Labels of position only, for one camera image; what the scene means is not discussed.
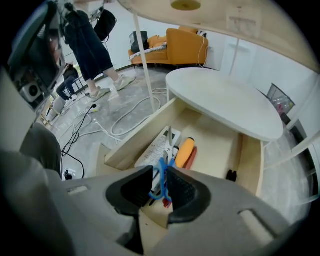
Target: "orange sofa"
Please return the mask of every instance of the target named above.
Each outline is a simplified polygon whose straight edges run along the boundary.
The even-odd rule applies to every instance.
[[[197,30],[181,26],[179,29],[166,30],[167,49],[152,51],[145,55],[148,64],[204,64],[208,39],[197,35]],[[136,56],[132,64],[142,64],[141,56]]]

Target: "wooden tabletop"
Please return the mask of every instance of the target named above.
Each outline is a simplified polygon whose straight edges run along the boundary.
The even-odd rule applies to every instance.
[[[283,134],[281,118],[270,101],[253,86],[207,68],[181,68],[166,76],[177,97],[220,123],[261,141]]]

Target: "speaker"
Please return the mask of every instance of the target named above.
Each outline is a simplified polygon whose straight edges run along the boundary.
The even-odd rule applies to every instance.
[[[40,95],[41,90],[38,86],[38,84],[33,81],[20,90],[20,95],[29,103],[34,102]]]

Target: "dark skirt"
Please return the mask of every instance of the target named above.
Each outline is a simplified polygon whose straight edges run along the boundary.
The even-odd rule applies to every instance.
[[[72,12],[66,18],[69,24],[65,28],[65,42],[73,50],[83,79],[94,80],[103,71],[113,67],[109,52],[85,12]]]

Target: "wooden drawer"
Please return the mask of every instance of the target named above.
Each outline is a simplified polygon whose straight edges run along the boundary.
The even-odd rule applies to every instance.
[[[237,183],[260,194],[264,152],[261,141],[239,134],[193,109],[178,98],[172,99],[134,130],[104,158],[104,164],[125,171],[136,161],[165,126],[181,131],[182,141],[192,137],[198,148],[192,170],[225,179],[237,171]]]

